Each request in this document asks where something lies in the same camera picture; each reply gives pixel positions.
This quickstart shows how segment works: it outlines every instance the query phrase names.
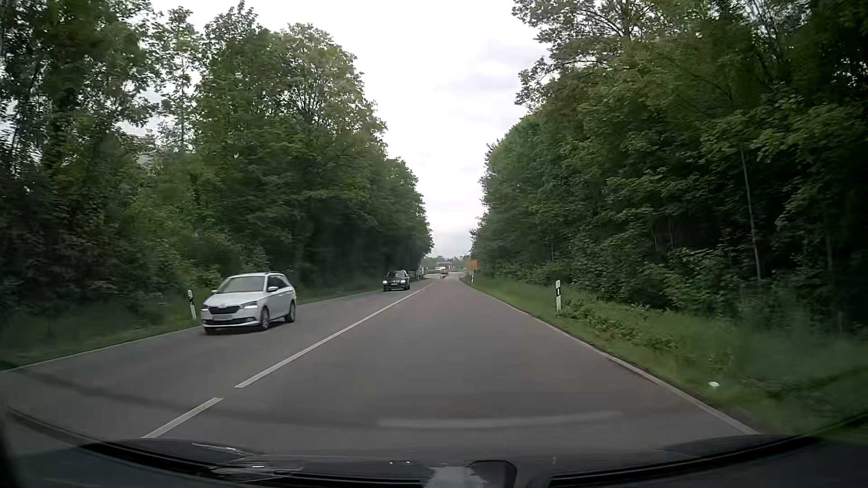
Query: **white car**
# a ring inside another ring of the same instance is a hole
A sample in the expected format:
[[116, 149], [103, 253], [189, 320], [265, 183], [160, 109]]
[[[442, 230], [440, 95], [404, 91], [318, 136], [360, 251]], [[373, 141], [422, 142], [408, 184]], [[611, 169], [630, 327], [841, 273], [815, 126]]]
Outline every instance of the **white car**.
[[283, 274], [237, 274], [211, 293], [201, 310], [206, 333], [238, 326], [266, 330], [274, 320], [295, 321], [295, 287]]

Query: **car windshield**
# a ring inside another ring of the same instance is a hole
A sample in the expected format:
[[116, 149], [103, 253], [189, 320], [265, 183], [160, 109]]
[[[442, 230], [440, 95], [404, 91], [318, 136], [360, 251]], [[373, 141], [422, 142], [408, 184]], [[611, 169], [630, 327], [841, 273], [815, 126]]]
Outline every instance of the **car windshield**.
[[235, 276], [220, 285], [217, 293], [261, 292], [265, 281], [265, 276]]

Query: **grass verge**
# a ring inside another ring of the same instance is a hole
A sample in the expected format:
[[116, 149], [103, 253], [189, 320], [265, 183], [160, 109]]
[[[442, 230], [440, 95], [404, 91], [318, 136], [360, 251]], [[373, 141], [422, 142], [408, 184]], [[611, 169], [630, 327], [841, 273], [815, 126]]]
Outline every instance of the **grass verge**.
[[[476, 276], [468, 285], [704, 399], [763, 432], [806, 433], [868, 410], [868, 345], [812, 332], [631, 307], [562, 287]], [[712, 387], [710, 381], [719, 386]]]
[[[299, 305], [380, 289], [380, 279], [356, 279], [338, 287], [299, 288]], [[196, 311], [210, 295], [194, 290]], [[192, 320], [186, 296], [154, 300], [131, 310], [121, 300], [75, 306], [56, 317], [16, 317], [0, 329], [0, 371], [200, 326]]]

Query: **sky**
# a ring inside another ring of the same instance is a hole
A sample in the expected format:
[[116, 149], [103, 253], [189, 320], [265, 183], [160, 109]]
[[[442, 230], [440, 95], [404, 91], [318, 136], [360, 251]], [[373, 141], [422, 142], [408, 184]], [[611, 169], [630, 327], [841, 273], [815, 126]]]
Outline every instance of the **sky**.
[[[190, 9], [202, 29], [234, 0], [152, 0]], [[470, 251], [483, 213], [479, 178], [486, 144], [526, 113], [514, 104], [518, 72], [545, 54], [511, 0], [249, 0], [260, 23], [312, 23], [353, 53], [365, 96], [385, 121], [390, 157], [418, 178], [434, 238], [432, 255]]]

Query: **road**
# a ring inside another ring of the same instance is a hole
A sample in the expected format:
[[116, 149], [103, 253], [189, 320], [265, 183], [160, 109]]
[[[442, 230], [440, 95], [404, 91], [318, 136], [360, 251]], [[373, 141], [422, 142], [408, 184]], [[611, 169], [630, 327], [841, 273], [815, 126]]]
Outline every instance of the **road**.
[[[742, 433], [457, 277], [303, 305], [265, 332], [194, 328], [0, 373], [0, 401], [100, 439], [296, 454], [492, 458]], [[50, 444], [9, 437], [14, 452]]]

